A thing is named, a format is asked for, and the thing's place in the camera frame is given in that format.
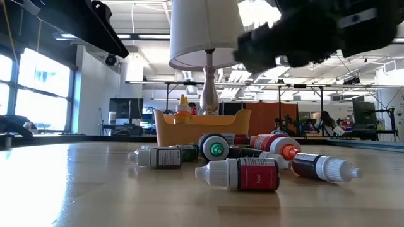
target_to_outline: yellow basket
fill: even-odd
[[[154,111],[157,143],[160,147],[198,143],[202,133],[248,134],[250,110],[239,110],[235,116],[192,116],[190,124],[174,124],[174,116]]]

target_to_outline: yellow bottle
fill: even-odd
[[[174,115],[175,124],[190,124],[191,114],[189,113],[189,107],[187,104],[187,98],[181,95],[179,104],[177,105],[177,113]]]

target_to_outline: wooden table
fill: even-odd
[[[181,170],[136,168],[136,143],[76,143],[0,151],[0,226],[403,226],[404,155],[303,146],[361,167],[338,185],[283,172],[275,193],[210,187]]]

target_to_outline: silver lamp base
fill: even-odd
[[[215,71],[213,66],[205,66],[205,83],[203,85],[200,105],[204,115],[216,115],[219,108],[219,97],[215,88]]]

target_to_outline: white lamp shade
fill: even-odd
[[[202,71],[205,50],[215,49],[213,66],[232,66],[237,37],[243,32],[236,0],[173,0],[169,65]]]

